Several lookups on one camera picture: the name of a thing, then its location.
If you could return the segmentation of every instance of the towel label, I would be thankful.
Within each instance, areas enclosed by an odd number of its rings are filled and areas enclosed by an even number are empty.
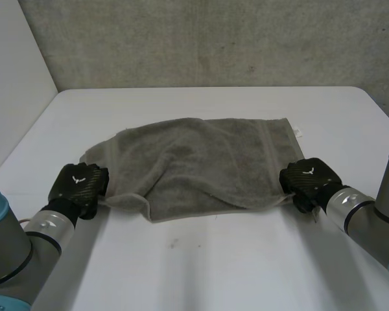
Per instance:
[[[292,130],[294,131],[294,135],[296,136],[296,138],[299,138],[299,137],[303,136],[303,134],[300,131],[300,129],[298,128],[298,126],[293,127]]]

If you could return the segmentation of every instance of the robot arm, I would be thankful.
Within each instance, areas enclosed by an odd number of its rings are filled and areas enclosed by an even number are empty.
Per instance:
[[[304,159],[280,172],[279,181],[302,213],[320,206],[345,234],[389,270],[389,161],[375,200],[342,184],[321,160]]]
[[[0,193],[0,310],[28,311],[75,232],[78,217],[92,219],[105,195],[108,170],[66,165],[49,204],[24,230]]]

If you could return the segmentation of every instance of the cable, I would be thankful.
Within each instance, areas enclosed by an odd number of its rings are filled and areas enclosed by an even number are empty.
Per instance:
[[[24,219],[19,220],[19,224],[22,224],[23,222],[29,222],[29,221],[30,221],[30,218],[24,218]]]

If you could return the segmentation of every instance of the white table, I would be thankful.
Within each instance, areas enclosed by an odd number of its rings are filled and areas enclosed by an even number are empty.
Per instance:
[[[354,87],[70,90],[0,168],[0,189],[17,217],[32,216],[87,148],[182,117],[287,117],[305,157],[370,196],[389,153],[388,117]],[[79,221],[34,310],[389,310],[389,273],[324,214],[315,224],[293,206],[161,224],[100,209]]]

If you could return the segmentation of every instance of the gray towel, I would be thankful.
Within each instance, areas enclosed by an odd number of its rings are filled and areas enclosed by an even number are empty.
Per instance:
[[[119,132],[81,162],[108,168],[103,205],[161,222],[278,204],[279,171],[302,158],[287,119],[178,119]]]

